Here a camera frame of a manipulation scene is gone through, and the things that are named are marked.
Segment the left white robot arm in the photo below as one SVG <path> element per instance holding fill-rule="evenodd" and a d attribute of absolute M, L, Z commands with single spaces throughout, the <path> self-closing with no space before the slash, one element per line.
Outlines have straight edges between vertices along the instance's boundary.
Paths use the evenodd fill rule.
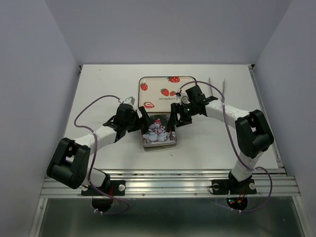
<path fill-rule="evenodd" d="M 61 139 L 48 165 L 47 176 L 72 189 L 87 185 L 90 156 L 118 142 L 126 133 L 144 129 L 150 122 L 143 106 L 136 110 L 130 104 L 120 104 L 116 114 L 96 131 L 75 140 Z"/>

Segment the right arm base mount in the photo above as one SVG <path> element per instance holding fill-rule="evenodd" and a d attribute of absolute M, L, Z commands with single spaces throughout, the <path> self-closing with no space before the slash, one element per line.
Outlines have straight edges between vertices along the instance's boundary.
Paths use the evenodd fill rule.
<path fill-rule="evenodd" d="M 213 195 L 225 195 L 228 207 L 238 211 L 245 211 L 247 208 L 247 195 L 257 194 L 253 179 L 242 182 L 230 179 L 212 180 L 208 190 Z"/>

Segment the metal tongs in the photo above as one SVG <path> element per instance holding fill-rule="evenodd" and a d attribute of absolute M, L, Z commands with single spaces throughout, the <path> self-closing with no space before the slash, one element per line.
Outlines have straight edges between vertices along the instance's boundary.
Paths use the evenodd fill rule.
<path fill-rule="evenodd" d="M 226 80 L 223 79 L 222 81 L 213 81 L 211 78 L 208 78 L 208 83 L 215 86 L 218 90 L 221 91 L 221 94 L 218 93 L 217 90 L 215 90 L 214 87 L 210 86 L 209 93 L 211 96 L 215 96 L 221 99 L 221 102 L 225 102 L 225 87 L 226 87 Z"/>

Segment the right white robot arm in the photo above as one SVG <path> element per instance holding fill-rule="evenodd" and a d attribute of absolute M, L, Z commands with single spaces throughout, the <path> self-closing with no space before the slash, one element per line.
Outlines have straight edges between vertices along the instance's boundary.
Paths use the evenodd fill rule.
<path fill-rule="evenodd" d="M 261 110 L 252 112 L 225 104 L 217 97 L 206 97 L 195 85 L 185 91 L 186 102 L 172 103 L 168 127 L 181 127 L 192 123 L 192 117 L 203 115 L 225 124 L 237 162 L 224 180 L 213 180 L 214 195 L 256 194 L 252 173 L 257 162 L 274 143 L 274 136 Z"/>

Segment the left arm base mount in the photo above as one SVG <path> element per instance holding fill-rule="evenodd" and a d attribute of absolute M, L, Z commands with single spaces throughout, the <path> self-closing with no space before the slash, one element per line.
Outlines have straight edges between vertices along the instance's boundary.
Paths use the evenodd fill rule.
<path fill-rule="evenodd" d="M 100 215 L 118 215 L 130 209 L 125 195 L 124 180 L 111 181 L 110 175 L 100 169 L 93 169 L 91 177 L 86 177 L 81 184 L 81 194 L 92 196 L 91 206 L 94 213 Z"/>

